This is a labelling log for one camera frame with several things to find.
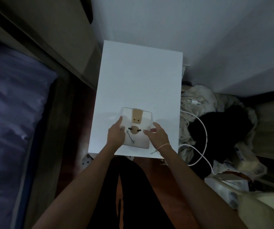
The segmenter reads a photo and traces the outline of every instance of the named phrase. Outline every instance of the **finger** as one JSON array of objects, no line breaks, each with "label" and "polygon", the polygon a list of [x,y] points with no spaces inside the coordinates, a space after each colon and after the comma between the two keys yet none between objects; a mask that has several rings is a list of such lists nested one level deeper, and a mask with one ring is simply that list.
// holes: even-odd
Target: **finger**
[{"label": "finger", "polygon": [[160,126],[160,124],[153,122],[153,125],[157,128],[157,129],[162,129],[162,127]]},{"label": "finger", "polygon": [[120,126],[121,123],[122,123],[122,116],[119,117],[119,120],[117,120],[115,125]]},{"label": "finger", "polygon": [[146,129],[143,130],[143,133],[144,133],[145,135],[147,135],[149,138],[152,137],[152,134],[153,134],[152,132],[150,132],[149,130],[146,130]]}]

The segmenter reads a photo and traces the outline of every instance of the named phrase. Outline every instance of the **person's right hand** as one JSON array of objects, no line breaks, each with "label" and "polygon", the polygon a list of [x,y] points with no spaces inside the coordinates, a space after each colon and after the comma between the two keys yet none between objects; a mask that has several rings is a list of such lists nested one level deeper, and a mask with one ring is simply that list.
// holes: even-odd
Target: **person's right hand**
[{"label": "person's right hand", "polygon": [[155,149],[158,149],[160,146],[164,144],[169,144],[169,138],[164,129],[156,122],[153,122],[153,125],[156,128],[151,128],[151,131],[144,130],[143,133],[147,135],[150,139],[150,142],[154,146]]}]

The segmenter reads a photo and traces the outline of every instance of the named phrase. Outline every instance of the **black pants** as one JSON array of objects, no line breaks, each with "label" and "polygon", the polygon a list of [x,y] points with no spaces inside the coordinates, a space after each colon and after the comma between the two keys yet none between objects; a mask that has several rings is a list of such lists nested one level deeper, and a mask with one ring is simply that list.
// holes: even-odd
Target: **black pants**
[{"label": "black pants", "polygon": [[113,158],[87,229],[119,228],[116,189],[120,175],[123,192],[124,229],[174,228],[146,174],[126,157]]}]

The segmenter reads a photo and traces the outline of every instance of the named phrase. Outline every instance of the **small white box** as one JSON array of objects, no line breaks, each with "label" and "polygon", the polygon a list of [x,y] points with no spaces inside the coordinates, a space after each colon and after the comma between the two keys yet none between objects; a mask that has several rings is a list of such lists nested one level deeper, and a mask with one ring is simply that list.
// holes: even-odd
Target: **small white box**
[{"label": "small white box", "polygon": [[143,130],[150,130],[152,125],[152,114],[143,111],[140,123],[133,123],[134,115],[132,108],[123,108],[121,126],[125,127],[125,141],[124,145],[148,149],[150,147],[150,140]]}]

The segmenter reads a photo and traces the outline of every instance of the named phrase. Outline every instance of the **crumpled blanket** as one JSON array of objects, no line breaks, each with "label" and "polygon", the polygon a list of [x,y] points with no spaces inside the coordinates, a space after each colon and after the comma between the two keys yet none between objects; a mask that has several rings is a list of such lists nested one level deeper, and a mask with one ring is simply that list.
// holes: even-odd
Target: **crumpled blanket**
[{"label": "crumpled blanket", "polygon": [[[225,109],[229,108],[232,105],[240,105],[243,107],[249,116],[253,128],[245,137],[243,143],[252,150],[253,145],[252,141],[255,135],[255,127],[257,125],[257,115],[252,108],[246,108],[239,101],[239,99],[232,95],[218,94],[213,93],[209,88],[202,85],[195,85],[193,87],[182,86],[181,94],[181,110],[191,112],[194,115],[200,117],[208,112],[224,112]],[[189,122],[193,122],[196,119],[194,116],[187,113],[180,113],[180,124],[179,124],[179,145],[181,144],[190,144],[194,145],[195,141],[192,139],[189,131],[188,125]],[[179,149],[179,156],[187,163],[193,158],[194,151],[191,147],[181,147]]]}]

